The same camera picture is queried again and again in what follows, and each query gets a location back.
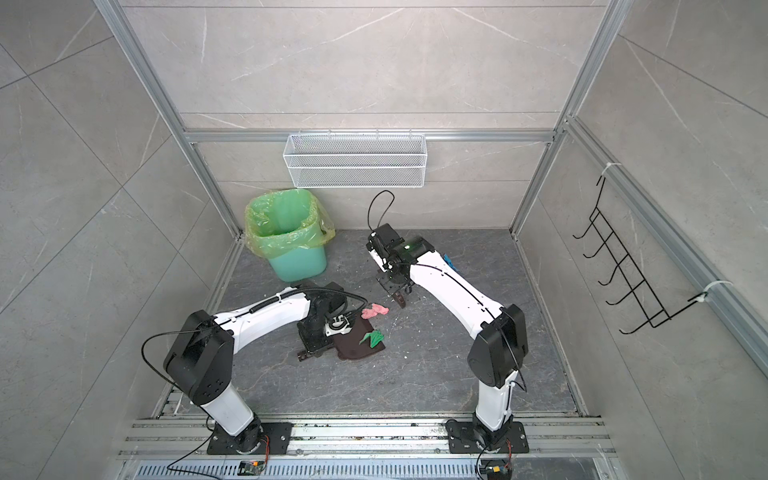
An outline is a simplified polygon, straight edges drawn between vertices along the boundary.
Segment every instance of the gray marble wall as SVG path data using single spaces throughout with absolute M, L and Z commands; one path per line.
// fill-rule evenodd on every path
M 190 128 L 552 128 L 602 0 L 124 0 Z M 200 146 L 235 214 L 290 187 L 278 144 Z M 429 145 L 408 227 L 508 227 L 543 144 Z M 377 189 L 316 195 L 364 228 Z
M 768 2 L 637 0 L 579 117 L 768 319 Z
M 628 291 L 626 283 L 617 274 L 608 286 L 598 284 L 614 264 L 605 249 L 584 258 L 600 246 L 594 231 L 573 238 L 589 224 L 599 176 L 566 140 L 521 236 L 590 414 L 606 418 L 633 478 L 764 478 L 768 382 L 706 303 L 657 329 L 619 333 L 642 323 L 643 314 L 631 297 L 606 304 Z M 664 306 L 685 306 L 696 290 L 610 184 L 600 205 Z M 596 224 L 607 235 L 607 225 Z M 609 245 L 621 255 L 621 246 Z M 639 281 L 636 270 L 625 270 L 633 285 Z M 648 289 L 638 296 L 646 311 L 658 310 Z
M 232 239 L 90 0 L 0 2 L 0 119 L 0 477 L 100 478 Z
M 767 19 L 765 2 L 637 0 L 579 111 L 764 317 Z M 627 287 L 620 277 L 598 284 L 614 264 L 605 250 L 582 255 L 600 245 L 594 231 L 573 238 L 588 225 L 599 174 L 567 140 L 521 235 L 590 413 L 606 418 L 634 478 L 765 478 L 768 382 L 706 304 L 658 329 L 618 332 L 644 317 L 631 298 L 605 303 Z M 693 286 L 610 186 L 601 209 L 660 301 L 684 306 Z M 638 292 L 655 313 L 650 292 Z

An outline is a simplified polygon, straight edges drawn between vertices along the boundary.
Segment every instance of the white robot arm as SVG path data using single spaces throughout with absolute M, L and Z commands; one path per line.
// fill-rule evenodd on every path
M 453 313 L 475 340 L 467 361 L 479 380 L 478 405 L 472 430 L 465 426 L 462 432 L 464 443 L 477 441 L 480 447 L 493 449 L 510 436 L 511 429 L 522 431 L 522 425 L 511 421 L 511 392 L 528 352 L 520 309 L 491 300 L 453 270 L 429 242 L 421 237 L 405 241 L 388 223 L 369 235 L 366 246 L 381 270 L 379 283 L 400 306 L 406 304 L 403 294 L 419 285 Z M 449 434 L 458 428 L 455 423 L 446 427 Z M 519 435 L 516 440 L 517 449 L 526 451 Z M 463 451 L 458 446 L 455 450 Z
M 227 437 L 231 449 L 239 453 L 250 453 L 259 445 L 263 428 L 232 385 L 234 354 L 283 325 L 299 322 L 305 346 L 313 346 L 311 353 L 319 355 L 333 343 L 324 331 L 326 318 L 333 321 L 347 313 L 341 312 L 347 297 L 367 303 L 335 283 L 325 287 L 309 283 L 215 316 L 200 310 L 187 318 L 163 366 L 192 403 L 223 430 L 217 437 Z

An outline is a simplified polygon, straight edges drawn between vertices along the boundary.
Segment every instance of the black cable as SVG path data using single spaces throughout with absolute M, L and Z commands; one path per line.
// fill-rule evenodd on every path
M 205 424 L 206 424 L 206 426 L 208 425 L 208 419 L 206 419 L 206 420 L 205 420 Z M 188 457 L 188 456 L 192 455 L 192 454 L 193 454 L 193 453 L 195 453 L 195 452 L 196 452 L 198 449 L 202 448 L 202 446 L 203 446 L 203 445 L 205 445 L 206 443 L 208 443 L 208 441 L 209 441 L 211 438 L 213 438 L 213 436 L 214 436 L 214 433 L 213 433 L 213 432 L 211 432 L 211 433 L 210 433 L 210 435 L 208 436 L 208 438 L 207 438 L 207 439 L 205 439 L 205 440 L 203 441 L 203 443 L 201 443 L 201 444 L 199 444 L 197 447 L 195 447 L 195 449 L 194 449 L 194 450 L 192 450 L 191 452 L 187 453 L 185 456 L 183 456 L 183 457 L 179 458 L 178 460 L 174 460 L 174 461 L 173 461 L 173 463 L 169 463 L 169 464 L 168 464 L 168 466 L 167 466 L 167 467 L 165 467 L 165 468 L 166 468 L 166 470 L 171 470 L 172 472 L 180 472 L 180 473 L 194 473 L 195 475 L 202 475 L 203 477 L 208 477 L 208 478 L 215 478 L 216 480 L 223 480 L 223 478 L 221 478 L 221 477 L 217 477 L 216 475 L 211 475 L 210 473 L 196 472 L 196 471 L 194 471 L 194 470 L 186 470 L 185 468 L 174 468 L 174 467 L 173 467 L 173 465 L 176 465 L 178 462 L 181 462 L 181 461 L 182 461 L 182 460 L 184 460 L 186 457 Z
M 482 454 L 484 454 L 486 451 L 488 451 L 488 447 L 491 446 L 490 444 L 486 445 L 481 451 L 480 455 L 478 455 L 477 461 L 475 461 L 475 474 L 478 476 L 478 480 L 482 480 L 482 477 L 480 476 L 480 457 L 482 457 Z
M 165 375 L 163 375 L 162 373 L 160 373 L 160 370 L 158 370 L 158 369 L 154 368 L 154 366 L 153 366 L 151 363 L 149 363 L 149 360 L 147 360 L 147 356 L 144 354 L 144 347 L 145 347 L 145 346 L 147 346 L 147 342 L 149 342 L 149 341 L 150 341 L 150 340 L 152 340 L 153 338 L 156 338 L 156 337 L 159 337 L 159 336 L 163 336 L 163 335 L 173 335 L 173 334 L 179 334 L 179 333 L 197 333 L 197 332 L 203 332 L 203 331 L 205 331 L 205 330 L 209 330 L 209 329 L 212 329 L 212 328 L 213 328 L 213 326 L 206 326 L 206 327 L 204 327 L 204 328 L 201 328 L 201 329 L 195 329 L 195 330 L 175 330 L 175 331 L 173 331 L 173 332 L 162 332 L 162 333 L 155 333 L 153 336 L 150 336 L 149 338 L 147 338 L 147 339 L 144 341 L 144 343 L 142 343 L 142 344 L 141 344 L 141 359 L 142 359 L 142 360 L 144 360 L 144 363 L 146 363 L 146 364 L 147 364 L 147 366 L 148 366 L 149 368 L 151 368 L 153 372 L 157 373 L 157 376 L 159 376 L 160 378 L 162 378 L 162 379 L 163 379 L 163 380 L 165 380 L 166 382 L 170 383 L 172 386 L 175 386 L 177 389 L 179 389 L 179 390 L 183 390 L 181 387 L 179 387 L 179 385 L 178 385 L 178 384 L 176 384 L 176 382 L 174 382 L 173 380 L 171 380 L 171 379 L 167 378 Z
M 281 299 L 287 298 L 288 296 L 294 296 L 294 295 L 298 295 L 300 293 L 305 293 L 305 292 L 335 293 L 337 295 L 344 295 L 344 296 L 346 296 L 348 298 L 353 298 L 355 300 L 360 300 L 361 302 L 363 302 L 363 305 L 367 305 L 368 304 L 368 299 L 367 298 L 365 298 L 364 296 L 356 295 L 355 293 L 345 292 L 344 290 L 334 290 L 332 288 L 327 288 L 325 286 L 305 286 L 305 287 L 302 287 L 302 288 L 297 288 L 295 290 L 291 290 L 291 291 L 286 292 L 286 293 L 279 293 L 279 294 L 277 294 L 275 296 L 271 296 L 270 298 L 264 300 L 263 302 L 259 302 L 256 305 L 252 306 L 248 310 L 248 313 L 256 313 L 256 312 L 258 312 L 259 310 L 261 310 L 264 307 L 267 307 L 269 305 L 272 305 L 273 303 L 277 303 L 277 302 L 281 301 Z
M 376 194 L 376 196 L 371 200 L 370 205 L 368 205 L 368 215 L 366 216 L 366 221 L 368 222 L 368 228 L 373 232 L 373 228 L 371 228 L 371 207 L 373 207 L 373 202 L 376 201 L 377 198 L 379 198 L 379 195 L 383 194 L 384 192 L 392 195 L 392 201 L 389 202 L 389 205 L 386 206 L 384 209 L 384 213 L 381 217 L 379 217 L 379 222 L 376 224 L 376 228 L 379 228 L 379 226 L 382 224 L 382 220 L 384 220 L 384 215 L 386 215 L 387 210 L 392 206 L 392 204 L 395 203 L 395 194 L 392 193 L 389 190 L 382 190 Z
M 439 271 L 439 272 L 440 272 L 440 273 L 442 273 L 443 275 L 447 276 L 449 279 L 451 279 L 451 280 L 453 280 L 454 282 L 456 282 L 456 284 L 457 284 L 457 285 L 459 285 L 461 288 L 463 288 L 463 289 L 464 289 L 464 291 L 465 291 L 466 293 L 469 293 L 469 295 L 471 295 L 471 296 L 472 296 L 472 298 L 473 298 L 473 299 L 475 299 L 475 302 L 477 302 L 477 303 L 478 303 L 478 304 L 479 304 L 479 305 L 480 305 L 480 306 L 483 308 L 483 310 L 485 310 L 485 312 L 486 312 L 488 315 L 490 315 L 490 316 L 491 316 L 491 318 L 492 318 L 492 319 L 496 319 L 496 318 L 493 316 L 493 313 L 489 312 L 489 311 L 488 311 L 488 309 L 487 309 L 487 308 L 485 308 L 485 305 L 483 305 L 483 302 L 481 302 L 481 301 L 480 301 L 480 299 L 478 299 L 478 297 L 476 297 L 474 293 L 470 292 L 470 291 L 469 291 L 469 289 L 468 289 L 466 286 L 463 286 L 461 282 L 459 282 L 457 279 L 453 278 L 453 276 L 451 276 L 451 274 L 450 274 L 450 273 L 448 273 L 448 272 L 445 272 L 443 269 L 440 269 L 440 268 L 438 268 L 438 267 L 436 267 L 436 266 L 432 266 L 432 265 L 425 265 L 424 263 L 397 263 L 397 265 L 425 266 L 425 267 L 427 267 L 427 268 L 431 268 L 431 269 L 433 269 L 433 270 L 437 270 L 437 271 Z
M 280 299 L 286 298 L 287 296 L 298 295 L 299 293 L 305 293 L 305 292 L 336 293 L 336 294 L 339 294 L 339 295 L 344 295 L 344 296 L 346 296 L 348 298 L 353 298 L 353 299 L 356 299 L 356 300 L 360 300 L 362 302 L 362 305 L 359 306 L 358 308 L 356 308 L 355 310 L 353 310 L 351 313 L 357 313 L 358 311 L 362 311 L 362 309 L 368 304 L 368 299 L 367 298 L 365 298 L 364 296 L 356 295 L 355 293 L 345 292 L 343 290 L 334 290 L 332 288 L 326 288 L 324 286 L 307 286 L 307 287 L 304 287 L 304 288 L 299 288 L 299 289 L 291 290 L 291 291 L 289 291 L 289 292 L 287 292 L 287 293 L 285 293 L 283 295 L 280 295 L 279 297 L 278 296 L 272 296 L 272 297 L 264 300 L 263 302 L 258 303 L 257 305 L 254 305 L 253 307 L 251 307 L 248 310 L 248 313 L 255 313 L 255 312 L 261 310 L 262 308 L 264 308 L 265 306 L 269 306 L 269 305 L 271 305 L 271 304 L 273 304 L 275 302 L 279 302 Z M 221 324 L 218 324 L 218 326 L 226 325 L 226 324 L 228 324 L 231 321 L 232 321 L 232 319 L 229 319 L 226 322 L 222 322 Z M 155 333 L 153 336 L 150 336 L 149 338 L 147 338 L 144 341 L 144 343 L 141 344 L 141 359 L 144 360 L 144 363 L 146 363 L 147 366 L 149 368 L 151 368 L 152 371 L 157 374 L 157 376 L 159 376 L 160 378 L 162 378 L 166 382 L 170 383 L 172 386 L 176 387 L 177 389 L 184 391 L 176 382 L 174 382 L 172 379 L 169 379 L 165 375 L 160 373 L 160 370 L 154 368 L 154 366 L 149 362 L 149 360 L 147 360 L 147 356 L 144 353 L 144 348 L 147 346 L 147 342 L 149 342 L 153 338 L 157 338 L 159 336 L 174 335 L 174 334 L 178 335 L 180 333 L 198 333 L 198 332 L 203 332 L 205 330 L 213 329 L 215 326 L 216 325 L 206 326 L 204 328 L 195 329 L 195 330 L 174 330 L 173 332 Z
M 512 318 L 512 315 L 510 315 L 509 313 L 507 313 L 505 310 L 502 310 L 502 312 L 504 312 L 504 314 L 505 314 L 506 316 L 508 316 L 508 317 L 509 317 L 509 318 L 512 320 L 512 322 L 514 322 L 514 321 L 515 321 L 515 319 L 513 319 L 513 318 Z M 525 392 L 525 393 L 528 393 L 528 384 L 527 384 L 527 383 L 525 383 L 525 379 L 523 378 L 523 372 L 521 372 L 521 371 L 520 371 L 520 364 L 518 363 L 518 359 L 517 359 L 517 357 L 515 356 L 515 351 L 514 351 L 514 350 L 512 350 L 512 344 L 509 342 L 509 339 L 508 339 L 508 338 L 507 338 L 507 336 L 504 334 L 504 330 L 502 330 L 502 329 L 499 329 L 499 332 L 501 332 L 501 333 L 502 333 L 502 338 L 504 339 L 505 343 L 507 344 L 507 348 L 509 348 L 509 352 L 512 354 L 512 359 L 515 361 L 515 368 L 518 370 L 518 375 L 520 376 L 520 380 L 523 382 L 523 384 L 522 384 L 522 385 L 520 385 L 520 384 L 518 383 L 518 381 L 517 381 L 517 380 L 512 380 L 512 382 L 513 382 L 515 385 L 517 385 L 518 387 L 520 387 L 520 390 L 522 390 L 522 391 L 523 391 L 523 392 Z
M 450 273 L 447 273 L 447 272 L 443 271 L 442 269 L 439 269 L 439 268 L 438 268 L 438 267 L 436 267 L 436 266 L 432 266 L 432 265 L 424 265 L 423 263 L 398 263 L 398 265 L 426 266 L 427 268 L 431 268 L 431 269 L 433 269 L 433 270 L 437 270 L 437 271 L 439 271 L 439 272 L 440 272 L 440 273 L 442 273 L 443 275 L 446 275 L 446 276 L 447 276 L 449 279 L 451 279 L 451 280 L 453 280 L 454 282 L 456 282 L 456 283 L 457 283 L 457 284 L 458 284 L 458 285 L 459 285 L 461 288 L 463 288 L 463 289 L 464 289 L 464 291 L 465 291 L 466 293 L 469 293 L 470 295 L 472 295 L 472 298 L 473 298 L 473 299 L 475 299 L 475 302 L 479 303 L 479 304 L 480 304 L 480 306 L 482 306 L 482 307 L 483 307 L 483 309 L 485 310 L 485 312 L 487 312 L 487 313 L 488 313 L 488 315 L 490 315 L 490 316 L 491 316 L 491 318 L 493 318 L 493 319 L 496 319 L 496 318 L 493 316 L 493 314 L 492 314 L 490 311 L 488 311 L 488 309 L 487 309 L 487 308 L 485 308 L 485 305 L 483 305 L 483 302 L 481 302 L 481 301 L 478 299 L 478 297 L 476 297 L 476 296 L 475 296 L 475 294 L 474 294 L 474 293 L 470 292 L 470 291 L 467 289 L 467 287 L 463 286 L 461 282 L 459 282 L 457 279 L 453 278 L 453 276 L 451 276 L 451 274 L 450 274 Z M 510 319 L 511 319 L 513 322 L 515 321 L 515 319 L 513 319 L 513 318 L 512 318 L 512 316 L 511 316 L 509 313 L 505 312 L 503 309 L 502 309 L 502 312 L 504 312 L 504 314 L 505 314 L 506 316 L 508 316 L 508 317 L 509 317 L 509 318 L 510 318 Z M 520 380 L 523 382 L 523 384 L 522 384 L 522 385 L 520 385 L 520 384 L 517 382 L 517 380 L 512 380 L 512 382 L 513 382 L 515 385 L 517 385 L 517 386 L 520 388 L 520 390 L 522 390 L 522 391 L 523 391 L 523 392 L 525 392 L 525 393 L 528 393 L 528 384 L 527 384 L 527 383 L 525 383 L 525 379 L 523 378 L 523 373 L 520 371 L 520 364 L 518 363 L 518 359 L 515 357 L 515 352 L 514 352 L 514 351 L 512 351 L 512 344 L 509 342 L 509 339 L 508 339 L 508 338 L 507 338 L 507 336 L 504 334 L 504 331 L 503 331 L 503 330 L 501 330 L 501 329 L 500 329 L 500 330 L 499 330 L 499 332 L 501 332 L 501 333 L 502 333 L 502 337 L 504 338 L 504 341 L 505 341 L 505 343 L 507 344 L 507 348 L 509 348 L 509 352 L 512 354 L 512 359 L 515 361 L 515 368 L 518 370 L 518 375 L 520 376 Z

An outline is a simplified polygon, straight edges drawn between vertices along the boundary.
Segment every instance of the metal vent grate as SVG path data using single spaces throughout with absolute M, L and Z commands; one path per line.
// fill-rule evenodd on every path
M 166 469 L 168 461 L 144 460 L 134 480 L 166 480 L 168 478 L 206 478 L 192 473 Z M 240 460 L 192 460 L 179 462 L 178 468 L 216 475 L 227 480 L 243 478 L 237 475 Z M 373 460 L 275 459 L 259 478 L 287 480 L 313 478 L 317 480 L 360 480 L 361 478 L 464 479 L 474 478 L 474 463 L 470 458 L 378 458 Z
M 359 132 L 292 134 L 283 157 L 299 188 L 421 187 L 424 135 Z

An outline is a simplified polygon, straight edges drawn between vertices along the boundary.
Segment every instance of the cable tie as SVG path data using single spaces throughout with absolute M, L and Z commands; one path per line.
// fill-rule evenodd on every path
M 600 172 L 600 176 L 602 177 L 603 175 L 605 175 L 605 172 L 608 170 L 608 168 L 613 167 L 614 165 L 621 165 L 621 164 L 613 164 L 611 162 L 606 163 L 605 168 L 603 169 L 602 172 Z
M 699 293 L 696 298 L 694 298 L 694 302 L 703 302 L 707 299 L 707 295 L 709 295 L 709 290 L 715 285 L 718 285 L 720 283 L 724 283 L 726 285 L 733 285 L 733 282 L 729 282 L 728 280 L 714 280 L 713 282 L 709 282 L 707 286 L 704 287 L 704 290 Z

